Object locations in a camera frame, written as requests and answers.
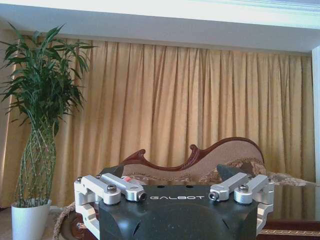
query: gold curtain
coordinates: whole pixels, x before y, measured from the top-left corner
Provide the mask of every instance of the gold curtain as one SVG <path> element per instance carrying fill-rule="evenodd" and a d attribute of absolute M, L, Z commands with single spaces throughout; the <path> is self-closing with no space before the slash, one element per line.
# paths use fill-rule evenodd
<path fill-rule="evenodd" d="M 81 112 L 60 123 L 51 198 L 74 199 L 77 176 L 95 175 L 139 149 L 160 166 L 189 145 L 255 141 L 269 171 L 315 180 L 311 57 L 93 41 Z M 28 126 L 9 125 L 2 206 L 13 201 Z"/>

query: silver clamp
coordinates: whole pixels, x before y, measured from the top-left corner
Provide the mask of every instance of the silver clamp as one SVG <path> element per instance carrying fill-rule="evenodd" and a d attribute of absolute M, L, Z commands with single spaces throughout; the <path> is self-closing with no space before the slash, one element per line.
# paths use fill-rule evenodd
<path fill-rule="evenodd" d="M 118 204 L 121 193 L 132 202 L 143 201 L 147 198 L 144 188 L 139 184 L 132 184 L 111 173 L 93 177 L 87 175 L 78 177 L 74 182 L 75 211 L 82 215 L 84 225 L 99 240 L 100 228 L 93 202 L 103 202 L 107 205 Z"/>
<path fill-rule="evenodd" d="M 248 175 L 242 172 L 228 178 L 222 183 L 214 184 L 210 187 L 209 199 L 212 201 L 225 201 L 229 199 L 229 194 L 239 185 L 249 181 Z"/>
<path fill-rule="evenodd" d="M 239 204 L 258 202 L 256 234 L 266 225 L 267 215 L 274 210 L 275 183 L 269 182 L 265 175 L 257 175 L 247 184 L 240 185 L 234 190 L 234 200 Z"/>
<path fill-rule="evenodd" d="M 147 198 L 147 194 L 142 185 L 132 184 L 111 173 L 101 175 L 100 180 L 104 183 L 116 185 L 128 201 L 139 202 Z"/>
<path fill-rule="evenodd" d="M 269 182 L 265 175 L 257 175 L 249 181 L 245 173 L 237 173 L 226 181 L 210 187 L 209 199 L 225 201 L 234 192 L 233 198 L 238 204 L 258 202 L 256 234 L 258 235 L 266 225 L 267 215 L 274 210 L 275 183 Z"/>

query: white pot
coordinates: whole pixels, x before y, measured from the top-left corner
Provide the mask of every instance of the white pot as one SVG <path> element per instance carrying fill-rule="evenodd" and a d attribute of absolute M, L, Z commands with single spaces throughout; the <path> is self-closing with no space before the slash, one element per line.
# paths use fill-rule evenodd
<path fill-rule="evenodd" d="M 51 200 L 35 207 L 11 206 L 13 240 L 41 240 L 44 234 Z"/>

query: ceiling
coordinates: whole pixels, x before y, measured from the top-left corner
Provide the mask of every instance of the ceiling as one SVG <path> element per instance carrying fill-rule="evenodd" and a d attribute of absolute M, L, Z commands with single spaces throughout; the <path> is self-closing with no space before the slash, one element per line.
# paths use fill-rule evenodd
<path fill-rule="evenodd" d="M 1 27 L 10 22 L 28 33 L 65 24 L 61 33 L 70 37 L 205 48 L 310 53 L 320 46 L 320 0 L 73 1 L 0 0 Z"/>

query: braided plant stem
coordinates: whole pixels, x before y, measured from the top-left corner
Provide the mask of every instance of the braided plant stem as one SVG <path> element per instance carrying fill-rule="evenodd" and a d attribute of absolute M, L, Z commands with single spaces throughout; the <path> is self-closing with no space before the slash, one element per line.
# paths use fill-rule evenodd
<path fill-rule="evenodd" d="M 31 124 L 16 186 L 16 206 L 30 208 L 48 203 L 56 163 L 56 144 L 52 125 L 45 119 Z"/>

